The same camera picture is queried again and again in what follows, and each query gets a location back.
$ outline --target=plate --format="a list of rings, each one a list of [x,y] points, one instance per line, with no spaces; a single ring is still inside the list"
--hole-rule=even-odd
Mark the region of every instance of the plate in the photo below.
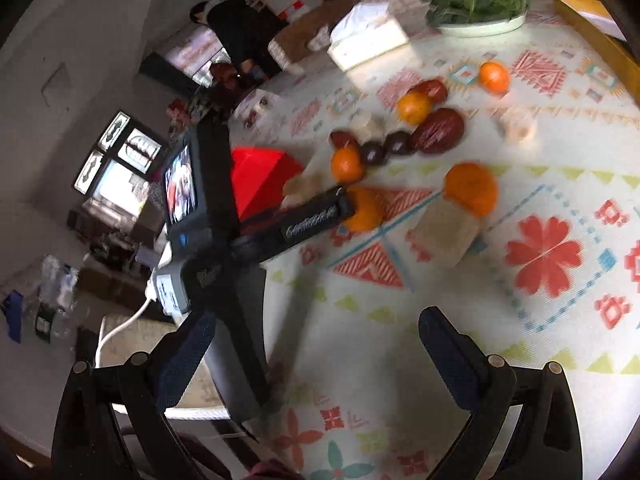
[[[457,36],[458,38],[484,38],[496,36],[520,28],[527,19],[527,13],[511,18],[510,20],[498,20],[497,22],[464,23],[457,25],[441,25],[438,30],[445,36]]]

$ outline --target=green leafy vegetable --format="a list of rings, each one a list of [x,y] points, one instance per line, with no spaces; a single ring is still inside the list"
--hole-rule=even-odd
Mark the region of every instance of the green leafy vegetable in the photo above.
[[[433,27],[449,23],[512,20],[526,12],[531,0],[423,0],[431,3],[427,21]]]

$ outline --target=bowl of leafy greens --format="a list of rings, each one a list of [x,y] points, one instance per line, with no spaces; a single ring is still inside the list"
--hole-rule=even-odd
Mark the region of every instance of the bowl of leafy greens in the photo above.
[[[479,38],[521,27],[531,0],[423,0],[427,22],[449,36]]]

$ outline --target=patterned tablecloth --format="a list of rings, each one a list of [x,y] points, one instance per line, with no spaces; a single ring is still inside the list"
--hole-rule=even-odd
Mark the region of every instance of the patterned tablecloth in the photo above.
[[[337,228],[267,263],[266,348],[280,405],[253,428],[311,480],[427,476],[467,418],[417,336],[418,314],[436,304],[486,353],[512,365],[562,364],[584,478],[596,479],[640,413],[640,111],[550,0],[534,0],[527,23],[502,36],[418,28],[412,37],[346,75],[318,57],[306,75],[280,76],[265,88],[283,99],[276,126],[232,131],[235,143],[327,157],[328,133],[354,111],[385,115],[391,130],[397,99],[436,76],[449,86],[447,105],[466,117],[455,149],[393,160],[363,182],[386,203],[377,231]],[[502,98],[478,85],[489,59],[510,68]],[[538,121],[521,146],[505,145],[497,125],[514,104]],[[445,269],[407,234],[448,169],[469,159],[493,168],[500,203],[463,261]]]

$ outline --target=tangerine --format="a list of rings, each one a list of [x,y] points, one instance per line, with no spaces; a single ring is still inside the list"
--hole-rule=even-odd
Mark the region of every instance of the tangerine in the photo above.
[[[509,71],[504,65],[495,61],[482,63],[478,79],[486,90],[495,94],[504,94],[511,83]]]
[[[444,177],[445,195],[478,218],[487,216],[498,202],[498,185],[488,168],[460,162]]]
[[[398,117],[411,126],[421,124],[431,113],[431,100],[423,92],[409,91],[398,101]]]
[[[342,222],[352,233],[364,233],[378,227],[385,219],[384,210],[376,194],[365,187],[353,186],[347,190],[356,213]]]
[[[365,168],[356,146],[349,145],[335,150],[331,158],[331,173],[338,184],[345,186],[363,179]]]

